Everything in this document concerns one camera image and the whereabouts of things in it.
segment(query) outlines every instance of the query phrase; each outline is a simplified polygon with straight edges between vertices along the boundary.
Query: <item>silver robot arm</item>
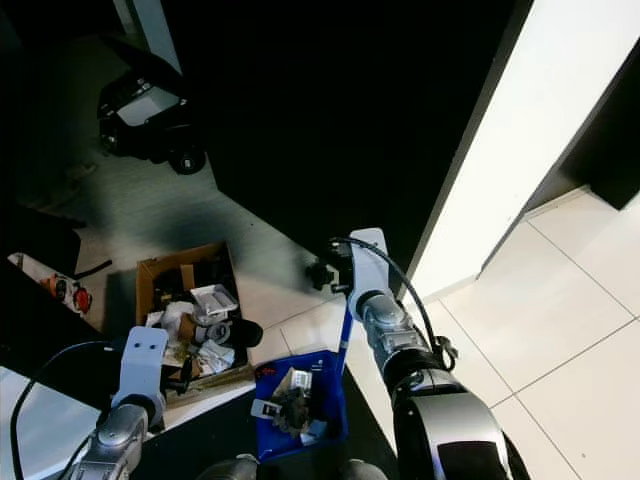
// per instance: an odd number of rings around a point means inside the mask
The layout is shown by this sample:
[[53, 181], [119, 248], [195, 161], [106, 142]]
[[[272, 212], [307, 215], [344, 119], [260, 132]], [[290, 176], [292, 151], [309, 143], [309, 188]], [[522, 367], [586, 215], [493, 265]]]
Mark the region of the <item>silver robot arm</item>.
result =
[[[380, 229], [352, 232], [386, 253]], [[489, 408], [447, 371], [389, 289], [388, 264], [351, 245], [348, 308], [362, 322], [392, 400], [406, 479], [511, 479], [505, 437]]]
[[125, 480], [140, 463], [148, 427], [162, 419], [162, 356], [167, 332], [134, 327], [122, 355], [120, 390], [113, 410], [89, 439], [87, 453], [75, 465], [72, 480]]

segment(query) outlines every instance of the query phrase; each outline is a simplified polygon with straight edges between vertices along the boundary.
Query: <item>black cable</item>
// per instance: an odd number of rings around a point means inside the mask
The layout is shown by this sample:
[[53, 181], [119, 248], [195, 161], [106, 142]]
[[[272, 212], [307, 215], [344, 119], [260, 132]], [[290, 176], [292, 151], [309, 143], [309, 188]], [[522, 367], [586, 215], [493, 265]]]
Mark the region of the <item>black cable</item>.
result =
[[90, 268], [89, 270], [85, 270], [84, 272], [80, 272], [80, 273], [75, 273], [73, 275], [73, 278], [75, 280], [80, 280], [81, 278], [88, 277], [89, 275], [93, 275], [94, 273], [98, 273], [100, 270], [104, 270], [105, 268], [110, 267], [111, 265], [113, 265], [113, 261], [107, 260], [105, 262], [102, 262], [100, 265], [96, 265], [95, 267]]
[[413, 288], [413, 285], [411, 285], [411, 280], [407, 278], [407, 276], [402, 271], [402, 269], [398, 266], [398, 264], [394, 262], [391, 259], [391, 257], [389, 257], [386, 253], [384, 253], [375, 245], [372, 245], [371, 243], [365, 242], [364, 240], [360, 240], [358, 238], [334, 237], [330, 240], [330, 242], [349, 243], [352, 245], [358, 245], [359, 247], [362, 247], [362, 248], [366, 248], [367, 250], [370, 250], [373, 253], [375, 253], [378, 257], [380, 257], [385, 262], [387, 262], [389, 266], [391, 266], [391, 268], [395, 271], [396, 275], [398, 275], [398, 277], [400, 278], [402, 283], [405, 285], [405, 287], [407, 287], [407, 290], [409, 290], [409, 293], [413, 297], [413, 301], [418, 306], [418, 310], [420, 311], [420, 315], [422, 316], [424, 327], [427, 330], [427, 337], [429, 338], [429, 344], [431, 346], [431, 350], [433, 351], [434, 354], [438, 355], [439, 357], [442, 357], [442, 351], [433, 333], [433, 328], [431, 327], [431, 321], [429, 320], [429, 315], [427, 315], [427, 310], [424, 308], [424, 304], [422, 303], [422, 300], [420, 300], [420, 297], [418, 296], [418, 292], [416, 292], [415, 288]]
[[78, 448], [76, 448], [75, 452], [71, 454], [71, 458], [69, 458], [69, 461], [64, 466], [64, 469], [62, 470], [62, 473], [58, 477], [58, 480], [64, 480], [66, 476], [69, 475], [69, 472], [71, 471], [71, 467], [73, 467], [73, 462], [75, 462], [77, 456], [80, 455], [80, 452], [82, 451], [84, 446], [87, 444], [87, 442], [89, 442], [91, 435], [93, 435], [93, 432], [87, 435], [85, 439], [82, 441], [82, 443], [78, 445]]
[[433, 379], [433, 373], [431, 373], [431, 369], [427, 368], [427, 373], [429, 374], [429, 378], [431, 379], [431, 386], [433, 387], [433, 391], [438, 393], [438, 387], [436, 385], [436, 381]]
[[22, 408], [22, 404], [27, 399], [27, 395], [33, 389], [34, 385], [38, 381], [38, 379], [42, 376], [44, 371], [59, 357], [64, 355], [65, 353], [71, 352], [73, 350], [77, 350], [83, 347], [89, 346], [98, 346], [101, 345], [103, 347], [109, 346], [110, 342], [106, 342], [103, 340], [93, 340], [90, 342], [82, 342], [76, 343], [75, 345], [69, 345], [66, 348], [63, 348], [58, 353], [56, 353], [53, 357], [51, 357], [47, 362], [38, 370], [33, 378], [29, 381], [24, 390], [20, 394], [16, 405], [13, 407], [13, 412], [11, 413], [11, 426], [10, 426], [10, 436], [11, 436], [11, 458], [13, 460], [13, 473], [16, 477], [16, 480], [24, 480], [24, 473], [22, 472], [22, 465], [20, 463], [20, 451], [18, 450], [18, 415], [20, 414], [20, 409]]

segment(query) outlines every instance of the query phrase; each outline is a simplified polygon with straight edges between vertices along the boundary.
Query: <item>blue plastic container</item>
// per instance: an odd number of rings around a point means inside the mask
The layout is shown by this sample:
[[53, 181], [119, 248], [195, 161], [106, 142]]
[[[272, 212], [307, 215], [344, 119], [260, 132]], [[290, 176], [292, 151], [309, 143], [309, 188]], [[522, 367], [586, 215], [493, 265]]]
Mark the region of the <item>blue plastic container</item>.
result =
[[256, 381], [256, 398], [261, 400], [271, 398], [290, 367], [313, 372], [311, 401], [318, 401], [317, 407], [323, 417], [318, 420], [325, 420], [328, 423], [325, 438], [305, 447], [299, 437], [292, 438], [290, 434], [282, 432], [279, 427], [273, 426], [271, 420], [256, 419], [258, 459], [260, 461], [296, 453], [303, 448], [316, 448], [327, 443], [339, 442], [346, 438], [348, 433], [347, 406], [342, 389], [342, 372], [352, 322], [351, 315], [347, 310], [338, 354], [329, 350], [321, 350], [306, 355], [274, 360], [260, 367], [261, 369], [266, 367], [275, 370], [275, 374], [262, 376]]

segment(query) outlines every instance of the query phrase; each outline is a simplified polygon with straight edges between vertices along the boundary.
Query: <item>metal part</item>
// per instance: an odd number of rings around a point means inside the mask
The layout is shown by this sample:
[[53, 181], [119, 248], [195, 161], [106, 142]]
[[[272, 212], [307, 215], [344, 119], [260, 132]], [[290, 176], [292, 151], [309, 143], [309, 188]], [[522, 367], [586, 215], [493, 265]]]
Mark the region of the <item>metal part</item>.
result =
[[162, 419], [166, 401], [160, 393], [162, 357], [168, 334], [160, 328], [133, 327], [120, 367], [120, 390], [113, 397], [112, 407], [117, 407], [127, 397], [144, 397], [153, 404], [150, 425]]
[[502, 430], [489, 408], [470, 392], [418, 396], [412, 399], [427, 432], [434, 478], [446, 480], [439, 447], [459, 442], [495, 444], [502, 468], [511, 478]]
[[220, 322], [210, 327], [196, 327], [194, 340], [197, 343], [204, 343], [207, 339], [211, 339], [217, 344], [221, 344], [229, 340], [231, 336], [231, 328], [228, 322]]
[[137, 405], [121, 405], [91, 438], [89, 450], [74, 467], [71, 480], [129, 478], [140, 463], [148, 428], [147, 412]]
[[418, 349], [429, 352], [411, 317], [386, 294], [374, 294], [358, 309], [367, 332], [367, 341], [381, 372], [398, 352]]
[[464, 390], [462, 384], [449, 372], [440, 369], [425, 369], [414, 372], [393, 389], [391, 404], [412, 394], [424, 394], [438, 389], [456, 388]]
[[[351, 232], [351, 237], [375, 245], [383, 252], [387, 252], [384, 234], [379, 228], [366, 228]], [[386, 293], [393, 297], [389, 289], [389, 266], [370, 250], [351, 246], [353, 262], [353, 290], [347, 300], [347, 308], [358, 321], [362, 321], [357, 312], [358, 301], [368, 292]]]

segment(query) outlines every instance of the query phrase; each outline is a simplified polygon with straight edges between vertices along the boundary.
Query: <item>baseboard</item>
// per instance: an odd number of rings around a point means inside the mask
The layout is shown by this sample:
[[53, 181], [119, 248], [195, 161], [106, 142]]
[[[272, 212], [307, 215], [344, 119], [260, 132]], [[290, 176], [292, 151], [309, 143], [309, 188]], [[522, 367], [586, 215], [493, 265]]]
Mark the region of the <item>baseboard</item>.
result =
[[542, 215], [543, 213], [548, 212], [549, 210], [558, 208], [560, 205], [570, 202], [571, 200], [574, 200], [584, 195], [585, 193], [589, 193], [590, 191], [591, 190], [589, 189], [588, 185], [583, 185], [581, 187], [575, 188], [570, 192], [565, 193], [564, 195], [560, 195], [558, 198], [554, 198], [553, 200], [534, 208], [533, 210], [529, 210], [522, 216], [520, 223], [527, 222], [537, 217], [538, 215]]
[[[448, 287], [445, 287], [441, 290], [438, 290], [437, 292], [427, 295], [426, 297], [420, 297], [420, 300], [422, 300], [422, 303], [424, 303], [425, 305], [431, 302], [435, 302], [436, 300], [439, 300], [442, 297], [446, 297], [447, 295], [455, 292], [456, 290], [460, 290], [461, 288], [471, 285], [473, 282], [475, 282], [476, 278], [478, 278], [478, 275], [471, 275], [470, 277], [460, 280], [459, 282], [453, 283]], [[402, 297], [402, 302], [405, 305], [415, 304], [415, 302], [413, 301], [413, 297], [406, 290]]]

